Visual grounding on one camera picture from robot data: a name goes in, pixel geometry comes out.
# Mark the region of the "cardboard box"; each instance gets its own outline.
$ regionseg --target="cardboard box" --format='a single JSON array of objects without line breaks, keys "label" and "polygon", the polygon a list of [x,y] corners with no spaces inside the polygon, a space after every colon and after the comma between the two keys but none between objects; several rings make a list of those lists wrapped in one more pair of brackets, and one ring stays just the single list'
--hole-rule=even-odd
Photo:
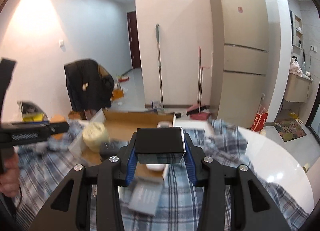
[{"label": "cardboard box", "polygon": [[[154,113],[139,112],[112,112],[101,109],[90,120],[90,122],[102,122],[108,130],[111,139],[130,141],[134,132],[138,128],[156,128],[161,121],[169,121],[175,125],[175,115],[158,115]],[[99,154],[92,152],[84,143],[82,133],[69,146],[69,150],[74,157],[82,157],[90,165],[101,164]],[[137,164],[135,176],[153,181],[163,182],[167,176],[168,165],[163,171],[152,171],[146,165]]]}]

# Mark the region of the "blue plaid fabric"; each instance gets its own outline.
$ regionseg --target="blue plaid fabric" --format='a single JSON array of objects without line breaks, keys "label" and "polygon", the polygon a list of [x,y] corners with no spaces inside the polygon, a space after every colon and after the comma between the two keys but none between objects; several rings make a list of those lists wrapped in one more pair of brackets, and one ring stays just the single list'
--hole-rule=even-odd
[{"label": "blue plaid fabric", "polygon": [[[67,151],[68,145],[81,131],[76,122],[69,122],[70,130],[60,141],[50,138],[46,143],[19,147],[21,166],[21,188],[23,201],[18,209],[17,222],[27,230],[32,220],[55,189],[58,183],[69,172],[73,165],[84,163],[73,158]],[[221,120],[209,120],[214,137],[206,138],[204,131],[185,129],[193,143],[203,148],[206,156],[211,156],[223,165],[238,167],[246,164],[254,171],[249,159],[245,156],[247,141],[238,132],[237,127],[230,126]],[[278,184],[267,183],[259,178],[265,189],[280,208],[291,230],[298,230],[308,214]],[[196,230],[203,198],[203,188],[195,188],[188,180],[184,162],[169,166],[167,178],[154,217],[139,214],[128,209],[128,203],[135,187],[133,181],[124,189],[121,211],[126,231],[136,230]],[[225,231],[230,230],[231,210],[230,192],[225,192]],[[95,196],[92,195],[91,230],[96,230]]]}]

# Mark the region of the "white round table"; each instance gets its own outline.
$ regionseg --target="white round table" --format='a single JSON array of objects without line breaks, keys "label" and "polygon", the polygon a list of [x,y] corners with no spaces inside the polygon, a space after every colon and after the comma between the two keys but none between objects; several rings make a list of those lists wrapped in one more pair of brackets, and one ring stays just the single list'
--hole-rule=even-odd
[{"label": "white round table", "polygon": [[[202,129],[206,136],[214,135],[206,121],[177,119],[176,127]],[[248,129],[238,127],[248,141],[246,155],[260,177],[281,185],[307,212],[314,208],[310,182],[295,158],[284,148],[267,137]]]}]

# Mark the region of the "doorway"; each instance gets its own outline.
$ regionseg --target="doorway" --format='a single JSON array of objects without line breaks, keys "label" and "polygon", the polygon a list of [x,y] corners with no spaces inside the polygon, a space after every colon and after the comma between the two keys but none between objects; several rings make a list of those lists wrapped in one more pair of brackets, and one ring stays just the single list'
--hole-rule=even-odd
[{"label": "doorway", "polygon": [[127,13],[132,68],[141,68],[136,11]]}]

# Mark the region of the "doormat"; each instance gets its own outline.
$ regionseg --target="doormat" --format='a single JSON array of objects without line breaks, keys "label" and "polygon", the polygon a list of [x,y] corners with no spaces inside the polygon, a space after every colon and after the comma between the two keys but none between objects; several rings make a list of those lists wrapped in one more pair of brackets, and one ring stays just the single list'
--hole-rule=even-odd
[{"label": "doormat", "polygon": [[281,138],[286,141],[292,141],[307,134],[295,120],[275,122],[274,127],[280,134]]}]

